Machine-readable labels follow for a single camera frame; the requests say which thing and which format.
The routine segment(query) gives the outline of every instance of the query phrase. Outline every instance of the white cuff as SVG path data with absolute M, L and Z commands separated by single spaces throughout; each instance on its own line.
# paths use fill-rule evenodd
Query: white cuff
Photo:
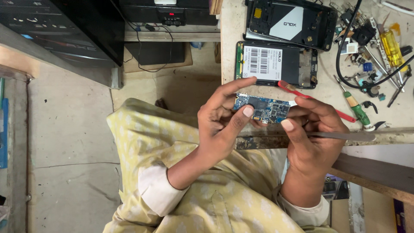
M 148 207 L 163 217 L 169 214 L 187 192 L 171 186 L 164 164 L 153 165 L 145 169 L 138 177 L 138 191 Z
M 312 208 L 303 208 L 292 205 L 280 193 L 278 194 L 277 199 L 285 208 L 286 213 L 299 226 L 320 226 L 328 218 L 329 203 L 322 195 L 320 196 L 319 204 Z

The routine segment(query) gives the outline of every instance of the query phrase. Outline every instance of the battery label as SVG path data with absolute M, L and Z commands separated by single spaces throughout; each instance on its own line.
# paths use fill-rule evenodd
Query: battery label
M 243 78 L 279 81 L 282 77 L 282 50 L 244 46 Z

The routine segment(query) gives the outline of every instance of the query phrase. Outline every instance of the fingernail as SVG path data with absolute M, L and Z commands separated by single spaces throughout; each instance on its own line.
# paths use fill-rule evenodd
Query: fingernail
M 251 116 L 253 115 L 253 109 L 252 109 L 252 107 L 249 107 L 249 106 L 245 107 L 245 108 L 243 109 L 243 114 L 244 114 L 246 117 L 251 117 Z
M 290 132 L 294 129 L 294 127 L 292 125 L 292 122 L 290 122 L 290 120 L 283 120 L 281 122 L 281 124 L 282 124 L 283 128 L 288 132 Z

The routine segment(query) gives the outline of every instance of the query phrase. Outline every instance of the blue circuit board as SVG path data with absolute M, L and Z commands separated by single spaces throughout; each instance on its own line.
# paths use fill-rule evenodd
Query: blue circuit board
M 268 99 L 245 93 L 237 93 L 234 102 L 234 110 L 238 110 L 246 104 L 250 104 L 255 108 L 252 119 L 267 123 L 280 123 L 286 119 L 290 109 L 287 101 Z

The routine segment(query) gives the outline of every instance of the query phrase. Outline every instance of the red toothbrush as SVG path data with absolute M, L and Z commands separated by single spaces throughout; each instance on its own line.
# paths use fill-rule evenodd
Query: red toothbrush
M 302 97 L 305 97 L 306 99 L 314 99 L 312 96 L 309 96 L 309 95 L 304 95 L 304 94 L 300 93 L 299 91 L 297 91 L 297 90 L 296 90 L 296 88 L 295 88 L 294 86 L 292 86 L 292 85 L 288 84 L 287 82 L 285 82 L 285 81 L 283 81 L 283 80 L 280 80 L 279 82 L 277 82 L 277 85 L 278 85 L 279 87 L 281 87 L 281 88 L 285 89 L 286 91 L 288 91 L 288 92 L 290 92 L 290 93 L 293 93 L 293 94 L 295 94 L 295 95 L 297 95 L 297 96 L 302 96 Z M 346 115 L 345 113 L 343 113 L 343 112 L 341 112 L 341 111 L 338 111 L 338 110 L 336 110 L 336 111 L 337 111 L 338 115 L 339 115 L 342 119 L 345 119 L 345 120 L 350 121 L 350 122 L 352 122 L 352 123 L 355 123 L 355 122 L 356 122 L 356 119 L 355 119 L 355 118 L 353 118 L 353 117 L 351 117 L 351 116 L 348 116 L 348 115 Z

